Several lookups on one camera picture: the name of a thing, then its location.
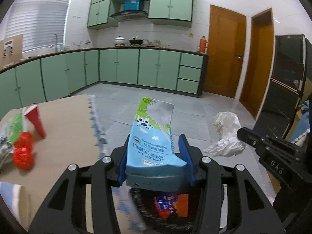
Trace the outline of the white tissue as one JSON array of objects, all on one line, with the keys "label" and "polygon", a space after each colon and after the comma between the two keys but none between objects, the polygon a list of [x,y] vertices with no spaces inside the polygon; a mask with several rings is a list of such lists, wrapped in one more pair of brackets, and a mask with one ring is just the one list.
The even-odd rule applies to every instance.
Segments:
[{"label": "white tissue", "polygon": [[212,156],[231,157],[239,155],[245,149],[245,143],[238,139],[237,132],[242,128],[238,116],[232,112],[219,112],[213,125],[219,134],[219,140],[203,151]]}]

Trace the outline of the blue milk carton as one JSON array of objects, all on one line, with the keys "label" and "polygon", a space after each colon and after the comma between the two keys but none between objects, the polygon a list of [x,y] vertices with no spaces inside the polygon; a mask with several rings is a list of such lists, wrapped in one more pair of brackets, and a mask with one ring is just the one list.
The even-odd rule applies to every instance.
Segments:
[{"label": "blue milk carton", "polygon": [[186,162],[175,154],[171,134],[174,105],[143,97],[128,140],[126,185],[161,192],[179,191]]}]

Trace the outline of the green white snack bag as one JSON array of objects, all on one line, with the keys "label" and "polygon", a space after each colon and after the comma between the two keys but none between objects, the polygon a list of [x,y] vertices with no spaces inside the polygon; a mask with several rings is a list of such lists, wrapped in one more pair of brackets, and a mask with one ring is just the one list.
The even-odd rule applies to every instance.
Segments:
[{"label": "green white snack bag", "polygon": [[23,112],[19,111],[1,128],[1,168],[8,156],[14,152],[14,143],[24,131]]}]

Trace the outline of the black trash bin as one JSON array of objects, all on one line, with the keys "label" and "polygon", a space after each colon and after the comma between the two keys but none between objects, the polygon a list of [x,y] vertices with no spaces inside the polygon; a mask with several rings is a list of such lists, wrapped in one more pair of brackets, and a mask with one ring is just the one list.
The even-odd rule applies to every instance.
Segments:
[{"label": "black trash bin", "polygon": [[190,188],[173,193],[131,188],[129,193],[150,229],[159,233],[192,233],[200,190]]}]

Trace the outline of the green lower kitchen cabinets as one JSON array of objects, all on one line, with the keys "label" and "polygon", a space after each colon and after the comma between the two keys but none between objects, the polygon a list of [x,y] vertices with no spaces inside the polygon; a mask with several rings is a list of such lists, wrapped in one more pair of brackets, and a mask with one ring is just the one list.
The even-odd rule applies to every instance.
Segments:
[{"label": "green lower kitchen cabinets", "polygon": [[1,115],[68,97],[100,82],[199,97],[207,63],[205,54],[143,47],[48,54],[1,71]]}]

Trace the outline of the green upper kitchen cabinets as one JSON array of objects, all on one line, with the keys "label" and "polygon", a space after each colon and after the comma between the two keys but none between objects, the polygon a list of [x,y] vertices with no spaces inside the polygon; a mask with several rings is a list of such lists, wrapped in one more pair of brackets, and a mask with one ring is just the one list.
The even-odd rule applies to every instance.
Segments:
[{"label": "green upper kitchen cabinets", "polygon": [[[110,17],[113,1],[121,4],[124,0],[91,0],[87,27],[101,29],[116,27],[118,21]],[[191,27],[193,0],[144,0],[144,10],[153,24]]]}]

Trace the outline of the brown wooden door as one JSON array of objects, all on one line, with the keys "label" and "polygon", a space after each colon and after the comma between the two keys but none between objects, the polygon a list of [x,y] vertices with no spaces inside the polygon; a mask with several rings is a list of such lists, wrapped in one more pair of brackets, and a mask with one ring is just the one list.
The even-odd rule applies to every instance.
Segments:
[{"label": "brown wooden door", "polygon": [[204,91],[234,98],[243,65],[246,16],[210,6]]},{"label": "brown wooden door", "polygon": [[251,39],[245,80],[239,102],[256,118],[270,79],[274,47],[272,9],[251,17]]}]

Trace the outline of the black glass cabinet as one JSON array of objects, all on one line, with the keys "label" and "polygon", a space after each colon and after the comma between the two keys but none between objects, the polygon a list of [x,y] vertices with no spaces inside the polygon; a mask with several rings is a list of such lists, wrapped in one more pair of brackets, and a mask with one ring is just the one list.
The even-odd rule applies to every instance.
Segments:
[{"label": "black glass cabinet", "polygon": [[310,93],[311,42],[304,34],[277,35],[269,88],[254,132],[286,138]]}]

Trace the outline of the orange snack packet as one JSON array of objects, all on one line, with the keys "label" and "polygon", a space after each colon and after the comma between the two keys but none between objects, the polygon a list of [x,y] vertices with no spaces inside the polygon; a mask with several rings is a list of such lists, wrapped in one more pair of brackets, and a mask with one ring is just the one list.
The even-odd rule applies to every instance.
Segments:
[{"label": "orange snack packet", "polygon": [[162,220],[167,220],[171,214],[178,217],[188,217],[188,194],[166,193],[154,197],[154,204]]}]

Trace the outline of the red mesh ball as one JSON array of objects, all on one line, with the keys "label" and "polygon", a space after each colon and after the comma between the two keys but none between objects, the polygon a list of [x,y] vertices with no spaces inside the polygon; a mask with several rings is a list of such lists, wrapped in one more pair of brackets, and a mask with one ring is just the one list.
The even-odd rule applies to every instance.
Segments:
[{"label": "red mesh ball", "polygon": [[22,132],[14,143],[13,162],[19,170],[29,170],[34,164],[33,136],[30,132]]}]

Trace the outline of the orange thermos bottle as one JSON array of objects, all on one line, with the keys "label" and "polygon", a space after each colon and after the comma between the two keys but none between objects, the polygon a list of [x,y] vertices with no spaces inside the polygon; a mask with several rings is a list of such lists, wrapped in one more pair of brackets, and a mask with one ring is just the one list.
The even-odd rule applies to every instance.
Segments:
[{"label": "orange thermos bottle", "polygon": [[205,38],[205,36],[202,36],[199,40],[199,52],[205,53],[206,47],[207,47],[207,39]]}]

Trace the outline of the white cooking pot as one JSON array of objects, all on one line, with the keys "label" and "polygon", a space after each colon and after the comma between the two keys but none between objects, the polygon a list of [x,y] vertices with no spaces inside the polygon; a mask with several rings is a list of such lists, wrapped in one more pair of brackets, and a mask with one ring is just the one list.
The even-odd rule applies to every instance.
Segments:
[{"label": "white cooking pot", "polygon": [[114,39],[114,45],[116,47],[124,47],[125,46],[125,39],[122,36],[118,36]]}]

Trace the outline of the black wok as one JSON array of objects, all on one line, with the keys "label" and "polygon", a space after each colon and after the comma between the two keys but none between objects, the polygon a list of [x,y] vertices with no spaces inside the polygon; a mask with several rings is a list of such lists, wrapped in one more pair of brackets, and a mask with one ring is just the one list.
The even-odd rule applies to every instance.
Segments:
[{"label": "black wok", "polygon": [[136,37],[129,39],[129,43],[131,46],[141,46],[143,43],[143,40],[136,36]]}]

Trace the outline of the brown cardboard box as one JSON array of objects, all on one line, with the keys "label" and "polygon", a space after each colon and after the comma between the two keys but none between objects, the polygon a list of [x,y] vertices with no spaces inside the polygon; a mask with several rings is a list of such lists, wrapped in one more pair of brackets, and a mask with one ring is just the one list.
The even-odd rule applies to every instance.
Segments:
[{"label": "brown cardboard box", "polygon": [[23,34],[1,40],[0,66],[1,70],[22,59]]}]

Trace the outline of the white window blind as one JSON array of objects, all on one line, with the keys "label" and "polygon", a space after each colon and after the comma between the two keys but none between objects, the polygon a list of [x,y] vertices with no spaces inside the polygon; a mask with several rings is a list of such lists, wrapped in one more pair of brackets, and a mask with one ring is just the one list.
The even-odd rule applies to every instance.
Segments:
[{"label": "white window blind", "polygon": [[15,0],[5,27],[5,38],[23,34],[22,51],[49,47],[53,35],[63,45],[71,0]]}]

